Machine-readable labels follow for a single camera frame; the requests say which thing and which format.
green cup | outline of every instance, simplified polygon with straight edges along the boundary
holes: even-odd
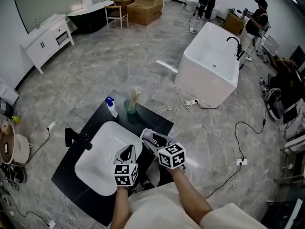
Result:
[[[137,111],[137,109],[136,109],[136,105],[135,105],[135,107],[134,107],[133,109],[129,109],[129,108],[128,108],[128,107],[129,107],[130,100],[131,100],[130,98],[125,99],[125,101],[124,101],[124,108],[125,108],[126,112],[127,112],[129,115],[133,115],[133,114]]]

cabinet door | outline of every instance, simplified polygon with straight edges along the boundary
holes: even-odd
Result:
[[[46,31],[37,38],[28,48],[27,53],[35,66],[42,66],[50,57],[50,55],[58,49],[58,43],[53,34]]]

black countertop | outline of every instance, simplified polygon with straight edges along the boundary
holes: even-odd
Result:
[[[113,118],[107,104],[103,102],[81,131],[82,134],[88,135],[90,141],[107,121],[115,121],[138,137],[140,137],[145,128],[152,129],[163,135],[169,134],[173,126],[172,122],[140,104],[137,104],[137,112],[129,115],[123,106],[123,102],[126,99],[125,96],[117,91],[112,91],[109,96],[114,98],[119,115],[117,118]],[[108,226],[113,216],[116,192],[111,196],[101,196],[76,176],[74,167],[83,152],[84,148],[82,146],[73,143],[57,167],[52,181],[75,205],[99,223]],[[139,180],[145,175],[153,159],[154,155],[143,146],[143,150],[137,159],[139,175],[134,186],[138,185]]]

cardboard box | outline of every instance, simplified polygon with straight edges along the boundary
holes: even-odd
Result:
[[[148,25],[162,14],[163,0],[135,0],[127,5],[129,21]]]
[[[224,29],[237,36],[243,28],[243,19],[239,18],[231,12],[228,12],[228,15],[224,22]]]
[[[126,6],[134,2],[134,0],[110,0],[114,1],[116,6],[122,6],[122,14],[126,12]]]

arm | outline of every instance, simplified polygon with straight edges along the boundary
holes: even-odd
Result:
[[[173,177],[186,213],[199,225],[202,218],[212,211],[211,206],[191,185],[180,168],[169,170],[169,172]]]
[[[123,229],[131,215],[128,190],[118,187],[110,229]]]
[[[260,23],[256,22],[255,19],[253,19],[253,17],[251,15],[249,18],[253,22],[253,24],[256,25],[257,28],[260,29],[262,27],[262,25]]]

